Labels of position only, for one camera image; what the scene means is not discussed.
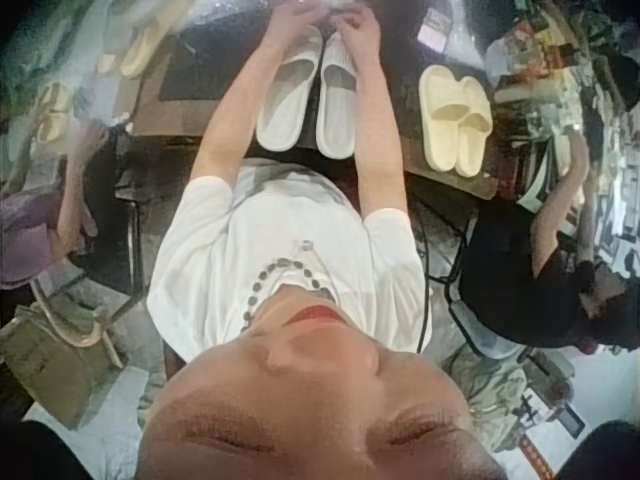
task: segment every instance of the black mat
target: black mat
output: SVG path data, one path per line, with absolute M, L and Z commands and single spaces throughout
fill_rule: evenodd
M 260 44 L 269 13 L 238 13 L 184 31 L 171 56 L 160 101 L 220 100 Z

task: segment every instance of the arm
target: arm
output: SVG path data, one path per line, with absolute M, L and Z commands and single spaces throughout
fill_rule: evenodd
M 274 9 L 267 33 L 214 112 L 191 173 L 194 180 L 216 176 L 233 185 L 260 109 L 282 58 L 306 27 L 328 13 L 317 1 L 287 0 Z
M 585 201 L 580 213 L 577 233 L 577 263 L 593 262 L 596 232 L 596 212 L 597 212 L 597 185 L 598 176 L 594 170 L 589 172 L 584 183 Z
M 571 134 L 571 167 L 551 192 L 531 226 L 532 267 L 535 278 L 558 248 L 558 231 L 567 218 L 576 193 L 589 172 L 587 143 L 579 134 Z
M 380 26 L 365 7 L 333 22 L 358 71 L 355 157 L 362 216 L 383 208 L 407 213 L 400 133 L 380 65 Z
M 56 260 L 65 257 L 78 245 L 84 206 L 84 172 L 108 136 L 105 128 L 91 122 L 80 129 L 78 141 L 69 154 L 58 224 L 50 236 Z

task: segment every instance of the lips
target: lips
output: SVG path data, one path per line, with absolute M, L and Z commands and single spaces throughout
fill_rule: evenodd
M 325 320 L 344 323 L 344 319 L 332 308 L 324 305 L 314 305 L 298 312 L 287 322 L 287 325 L 305 320 Z

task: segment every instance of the necklace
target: necklace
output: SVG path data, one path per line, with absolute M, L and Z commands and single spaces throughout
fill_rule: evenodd
M 301 248 L 302 251 L 311 251 L 313 250 L 313 243 L 309 241 L 305 241 Z M 262 270 L 258 274 L 258 279 L 251 287 L 252 293 L 247 300 L 247 310 L 242 316 L 244 320 L 244 328 L 242 331 L 249 328 L 253 320 L 253 316 L 255 315 L 255 310 L 258 306 L 258 294 L 263 290 L 264 283 L 273 276 L 275 272 L 280 272 L 280 276 L 282 276 L 287 270 L 292 269 L 302 273 L 304 278 L 309 282 L 310 288 L 308 290 L 315 292 L 318 296 L 322 298 L 326 298 L 327 300 L 336 303 L 336 300 L 331 293 L 331 290 L 327 287 L 323 287 L 320 285 L 320 282 L 314 277 L 311 269 L 307 268 L 307 266 L 298 260 L 291 260 L 289 258 L 279 258 L 276 261 L 267 265 L 267 267 Z

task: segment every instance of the white t-shirt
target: white t-shirt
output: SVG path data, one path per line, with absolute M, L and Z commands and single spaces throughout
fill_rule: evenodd
M 304 269 L 278 268 L 261 282 L 261 272 L 281 258 Z M 305 269 L 367 335 L 416 351 L 425 279 L 407 215 L 384 209 L 363 222 L 326 178 L 269 160 L 245 160 L 233 190 L 217 177 L 187 186 L 147 306 L 164 340 L 189 362 L 238 337 L 245 312 L 254 313 L 279 286 L 313 290 Z M 252 296 L 258 303 L 249 308 Z

